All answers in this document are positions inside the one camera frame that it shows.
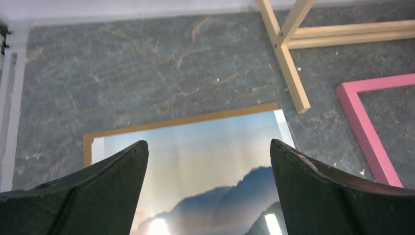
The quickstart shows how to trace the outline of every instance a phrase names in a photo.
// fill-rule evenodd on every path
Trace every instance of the pink frame corner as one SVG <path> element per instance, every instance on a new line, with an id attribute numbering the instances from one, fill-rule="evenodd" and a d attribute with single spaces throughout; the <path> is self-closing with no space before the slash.
<path id="1" fill-rule="evenodd" d="M 369 119 L 358 93 L 415 85 L 415 73 L 345 82 L 336 93 L 377 182 L 401 187 L 402 183 Z"/>

